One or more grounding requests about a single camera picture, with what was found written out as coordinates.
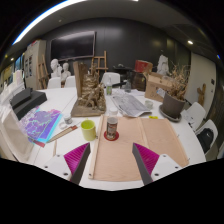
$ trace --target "plant pot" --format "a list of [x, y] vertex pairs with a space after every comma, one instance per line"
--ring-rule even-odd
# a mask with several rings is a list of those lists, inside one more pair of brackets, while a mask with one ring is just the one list
[[184, 108], [185, 101], [177, 100], [165, 92], [163, 99], [163, 112], [174, 119], [179, 118], [181, 111]]

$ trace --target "ceiling light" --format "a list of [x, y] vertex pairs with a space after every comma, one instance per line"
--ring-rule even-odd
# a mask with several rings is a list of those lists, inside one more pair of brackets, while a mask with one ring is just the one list
[[73, 5], [79, 2], [84, 2], [87, 0], [67, 0], [64, 1], [62, 3], [59, 3], [58, 5], [48, 9], [46, 12], [44, 12], [43, 14], [41, 14], [39, 17], [37, 17], [32, 23], [30, 23], [30, 25], [28, 25], [25, 30], [23, 30], [23, 32], [17, 37], [17, 39], [14, 41], [13, 44], [19, 42], [20, 40], [22, 40], [22, 38], [34, 27], [36, 26], [39, 22], [41, 22], [43, 19], [45, 19], [46, 17], [48, 17], [49, 15], [57, 12], [60, 9], [63, 9], [69, 5]]

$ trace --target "yellow cup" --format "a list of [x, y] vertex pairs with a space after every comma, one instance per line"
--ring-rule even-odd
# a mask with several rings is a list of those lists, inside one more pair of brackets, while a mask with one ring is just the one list
[[82, 134], [86, 141], [93, 141], [96, 139], [96, 126], [91, 120], [85, 120], [81, 123]]

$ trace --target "statue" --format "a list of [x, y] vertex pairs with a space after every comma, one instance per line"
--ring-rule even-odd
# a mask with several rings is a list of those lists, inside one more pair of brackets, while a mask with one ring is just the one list
[[85, 74], [82, 83], [82, 97], [78, 99], [79, 106], [92, 107], [93, 110], [106, 108], [103, 84], [99, 84], [99, 74], [96, 64], [92, 65], [91, 73]]
[[61, 74], [61, 81], [65, 81], [67, 79], [68, 76], [71, 76], [71, 72], [68, 71], [69, 68], [69, 64], [68, 63], [64, 63], [63, 64], [63, 70], [64, 72]]
[[104, 85], [99, 83], [96, 66], [93, 63], [89, 72], [87, 65], [74, 62], [78, 99], [71, 112], [73, 117], [99, 116], [106, 111]]
[[58, 63], [58, 59], [53, 59], [51, 61], [51, 69], [53, 70], [53, 73], [51, 73], [51, 78], [56, 78], [56, 77], [61, 78], [62, 67]]
[[5, 82], [4, 82], [4, 89], [3, 89], [3, 90], [6, 90], [7, 87], [8, 87], [8, 85], [7, 85], [7, 82], [5, 81]]
[[168, 58], [161, 55], [159, 58], [159, 64], [157, 66], [157, 73], [161, 75], [167, 75], [168, 72], [169, 72]]

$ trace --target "ceiling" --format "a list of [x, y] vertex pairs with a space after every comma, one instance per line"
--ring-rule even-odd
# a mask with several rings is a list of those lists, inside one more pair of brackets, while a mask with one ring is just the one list
[[[8, 49], [8, 58], [1, 63], [0, 71], [11, 63], [10, 59], [16, 52], [25, 50], [41, 35], [67, 23], [99, 17], [124, 18], [150, 24], [164, 30], [192, 52], [221, 63], [201, 28], [168, 5], [156, 0], [89, 0], [61, 9], [42, 20], [20, 42]], [[194, 42], [193, 45], [187, 43], [189, 39]]]

